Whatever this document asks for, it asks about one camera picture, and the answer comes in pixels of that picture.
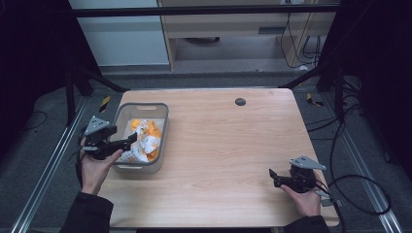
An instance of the clear plastic bin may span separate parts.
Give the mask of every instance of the clear plastic bin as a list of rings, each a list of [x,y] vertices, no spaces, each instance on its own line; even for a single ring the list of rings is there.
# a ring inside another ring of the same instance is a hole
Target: clear plastic bin
[[[161,130],[161,138],[157,148],[157,158],[153,161],[129,162],[119,159],[113,165],[115,170],[119,172],[155,173],[160,169],[163,162],[168,114],[169,109],[163,103],[125,103],[119,107],[114,120],[118,132],[110,137],[110,141],[123,140],[133,134],[130,122],[135,118],[153,120]]]

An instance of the black sleeve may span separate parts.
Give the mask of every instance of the black sleeve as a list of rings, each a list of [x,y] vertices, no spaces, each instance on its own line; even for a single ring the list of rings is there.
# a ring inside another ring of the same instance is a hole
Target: black sleeve
[[[305,216],[284,227],[285,233],[330,233],[322,216]]]
[[[112,210],[109,200],[79,192],[60,233],[109,232]]]

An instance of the white cabinet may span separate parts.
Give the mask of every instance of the white cabinet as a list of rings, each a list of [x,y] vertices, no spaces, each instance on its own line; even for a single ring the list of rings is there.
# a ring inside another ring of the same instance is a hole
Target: white cabinet
[[[73,9],[157,7],[156,0],[70,0]],[[169,65],[160,17],[79,17],[102,69]]]

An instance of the aluminum rail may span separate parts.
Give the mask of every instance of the aluminum rail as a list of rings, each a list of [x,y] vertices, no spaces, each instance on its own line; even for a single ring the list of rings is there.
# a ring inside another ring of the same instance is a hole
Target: aluminum rail
[[[333,110],[333,101],[331,97],[324,93],[322,94],[324,100],[326,100],[326,105],[330,111],[330,113],[336,117],[335,112]],[[368,177],[375,181],[372,172],[367,167],[366,162],[363,160],[361,153],[359,152],[356,143],[354,142],[350,132],[347,129],[344,129],[343,134],[343,143],[345,145],[346,150],[348,151],[349,157],[354,164],[355,169],[357,170],[359,175]],[[363,187],[368,195],[370,202],[372,203],[375,211],[382,212],[388,207],[388,203],[386,201],[385,195],[382,193],[381,189],[376,185],[373,185],[368,182],[363,182]],[[402,233],[403,230],[397,221],[397,218],[392,210],[388,211],[384,215],[379,215],[379,218],[382,222],[383,227],[385,228],[386,232],[388,233]]]
[[[15,224],[12,227],[12,233],[24,233],[28,230],[29,224],[31,220],[36,214],[37,209],[40,206],[40,203],[45,196],[49,184],[52,181],[53,175],[58,167],[58,164],[66,151],[68,143],[73,136],[74,131],[76,130],[77,125],[85,111],[86,98],[82,98],[81,103],[79,104],[77,115],[73,120],[72,124],[66,126],[57,146],[51,155],[51,159],[49,160],[48,165],[45,168],[40,180],[37,182],[36,187],[34,188],[33,192],[31,193],[30,198],[26,202],[24,209],[21,211],[20,215],[18,216]]]

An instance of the wooden tabletop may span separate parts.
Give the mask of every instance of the wooden tabletop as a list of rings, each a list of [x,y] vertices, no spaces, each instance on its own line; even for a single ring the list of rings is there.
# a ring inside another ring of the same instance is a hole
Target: wooden tabletop
[[[100,195],[115,204],[112,227],[273,227],[300,218],[268,171],[289,176],[290,159],[317,161],[289,89],[138,90],[125,92],[120,104],[128,102],[166,104],[169,126],[157,173],[109,172]],[[322,215],[338,223],[332,207]]]

